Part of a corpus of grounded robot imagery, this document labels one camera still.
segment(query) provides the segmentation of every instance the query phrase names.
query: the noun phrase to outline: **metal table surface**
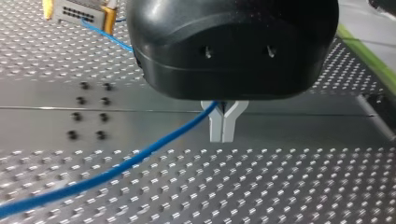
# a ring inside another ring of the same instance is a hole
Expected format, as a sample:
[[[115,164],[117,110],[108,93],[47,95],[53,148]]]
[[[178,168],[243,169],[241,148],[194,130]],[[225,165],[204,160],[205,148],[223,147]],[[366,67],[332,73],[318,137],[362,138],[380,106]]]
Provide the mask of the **metal table surface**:
[[[0,1],[0,203],[99,174],[201,110],[152,90],[105,38],[43,21],[37,1]],[[125,24],[115,36],[129,42]],[[252,102],[233,143],[211,144],[205,121],[110,183],[0,223],[394,223],[396,149],[357,100],[382,91],[336,39],[313,89]]]

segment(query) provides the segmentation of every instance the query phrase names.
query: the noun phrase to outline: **black screw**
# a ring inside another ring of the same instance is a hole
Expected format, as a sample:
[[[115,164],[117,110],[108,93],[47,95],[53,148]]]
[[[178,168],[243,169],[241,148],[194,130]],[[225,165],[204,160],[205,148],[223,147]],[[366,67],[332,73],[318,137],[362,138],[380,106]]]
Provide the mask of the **black screw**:
[[[111,105],[111,101],[107,97],[103,97],[101,101],[102,101],[102,105]]]
[[[67,132],[67,137],[70,140],[77,140],[78,139],[78,134],[77,134],[76,131],[69,131],[69,132]]]
[[[101,120],[103,123],[108,122],[108,119],[109,119],[108,114],[105,114],[105,113],[100,114],[100,115],[99,115],[99,118],[100,118],[100,120]]]
[[[81,121],[81,120],[82,120],[82,116],[81,116],[80,113],[75,112],[75,113],[72,114],[72,119],[73,119],[74,121]]]
[[[98,140],[105,140],[107,138],[107,135],[104,131],[98,131],[96,132],[96,138]]]
[[[103,87],[105,87],[105,91],[113,91],[114,88],[110,83],[105,83],[103,84]]]
[[[90,84],[88,84],[88,82],[80,82],[79,86],[85,91],[88,90],[90,88]]]
[[[76,100],[77,100],[77,103],[78,103],[79,105],[85,105],[85,104],[87,104],[87,100],[85,100],[85,98],[82,97],[82,96],[79,96],[78,98],[76,98]]]

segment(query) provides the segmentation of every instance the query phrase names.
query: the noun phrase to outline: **screw hole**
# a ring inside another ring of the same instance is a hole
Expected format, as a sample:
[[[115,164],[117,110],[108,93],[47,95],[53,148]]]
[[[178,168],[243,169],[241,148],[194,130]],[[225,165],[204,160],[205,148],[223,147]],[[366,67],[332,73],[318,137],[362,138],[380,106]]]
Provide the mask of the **screw hole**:
[[[207,59],[211,59],[213,57],[213,49],[209,46],[203,46],[200,48],[201,55],[204,55]]]

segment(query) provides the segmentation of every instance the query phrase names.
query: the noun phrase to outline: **black plastic housing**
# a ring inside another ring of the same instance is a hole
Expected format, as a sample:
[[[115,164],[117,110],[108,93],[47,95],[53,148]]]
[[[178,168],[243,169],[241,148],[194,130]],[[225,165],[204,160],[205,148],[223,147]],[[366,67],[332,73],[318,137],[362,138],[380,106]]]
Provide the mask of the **black plastic housing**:
[[[127,4],[146,81],[192,100],[269,100],[306,91],[318,79],[338,17],[336,0]]]

